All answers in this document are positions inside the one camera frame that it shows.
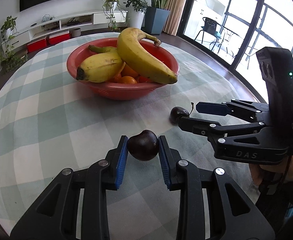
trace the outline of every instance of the human hand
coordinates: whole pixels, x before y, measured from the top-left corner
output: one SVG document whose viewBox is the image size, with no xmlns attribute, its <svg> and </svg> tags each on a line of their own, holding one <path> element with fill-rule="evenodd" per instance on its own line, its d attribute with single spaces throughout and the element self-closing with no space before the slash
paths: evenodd
<svg viewBox="0 0 293 240">
<path fill-rule="evenodd" d="M 263 170 L 271 171 L 275 173 L 284 173 L 285 168 L 288 163 L 288 156 L 286 156 L 283 161 L 278 165 L 258 165 L 258 164 L 249 164 L 251 177 L 255 185 L 259 186 L 263 180 Z M 284 182 L 293 181 L 293 156 L 291 158 L 291 163 L 285 177 Z"/>
</svg>

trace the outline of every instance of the orange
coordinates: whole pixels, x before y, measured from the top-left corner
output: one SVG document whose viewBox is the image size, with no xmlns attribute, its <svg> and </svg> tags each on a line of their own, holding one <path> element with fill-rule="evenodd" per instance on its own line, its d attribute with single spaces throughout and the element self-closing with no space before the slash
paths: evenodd
<svg viewBox="0 0 293 240">
<path fill-rule="evenodd" d="M 132 68 L 130 68 L 128 64 L 125 64 L 125 67 L 122 70 L 121 74 L 123 77 L 130 76 L 130 77 L 136 78 L 137 76 L 139 76 L 139 74 L 136 71 L 134 71 Z"/>
<path fill-rule="evenodd" d="M 136 84 L 137 81 L 133 77 L 125 76 L 125 77 L 121 77 L 118 80 L 118 83 L 120 83 L 120 84 Z"/>
<path fill-rule="evenodd" d="M 121 73 L 119 73 L 119 74 L 117 74 L 114 78 L 109 79 L 107 82 L 110 82 L 110 83 L 117 83 L 121 77 L 122 77 L 122 76 L 121 76 Z"/>
</svg>

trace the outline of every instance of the gray planter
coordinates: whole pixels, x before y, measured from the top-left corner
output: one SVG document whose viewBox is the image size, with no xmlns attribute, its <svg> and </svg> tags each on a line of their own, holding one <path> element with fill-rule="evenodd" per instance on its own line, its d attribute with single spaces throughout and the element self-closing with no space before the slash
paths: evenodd
<svg viewBox="0 0 293 240">
<path fill-rule="evenodd" d="M 145 12 L 144 31 L 152 35 L 160 35 L 170 11 L 148 6 Z"/>
</svg>

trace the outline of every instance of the cherry stem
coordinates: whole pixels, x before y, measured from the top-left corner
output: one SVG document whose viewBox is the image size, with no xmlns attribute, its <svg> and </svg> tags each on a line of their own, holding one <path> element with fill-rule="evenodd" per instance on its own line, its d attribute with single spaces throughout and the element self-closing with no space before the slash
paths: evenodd
<svg viewBox="0 0 293 240">
<path fill-rule="evenodd" d="M 194 109 L 194 103 L 193 102 L 191 102 L 191 105 L 192 105 L 192 110 L 191 110 L 191 113 L 189 114 L 189 116 L 192 114 L 193 109 Z"/>
</svg>

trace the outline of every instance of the red storage box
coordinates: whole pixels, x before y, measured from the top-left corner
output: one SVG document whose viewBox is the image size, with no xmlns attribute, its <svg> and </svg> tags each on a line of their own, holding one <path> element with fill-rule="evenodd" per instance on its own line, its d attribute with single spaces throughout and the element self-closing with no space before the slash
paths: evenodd
<svg viewBox="0 0 293 240">
<path fill-rule="evenodd" d="M 55 45 L 62 41 L 69 40 L 70 38 L 71 38 L 70 31 L 65 31 L 65 32 L 50 35 L 48 38 L 48 42 L 51 45 Z"/>
<path fill-rule="evenodd" d="M 38 49 L 44 49 L 47 46 L 48 46 L 48 39 L 45 37 L 41 40 L 29 43 L 27 45 L 27 50 L 30 53 L 30 52 L 36 51 Z"/>
</svg>

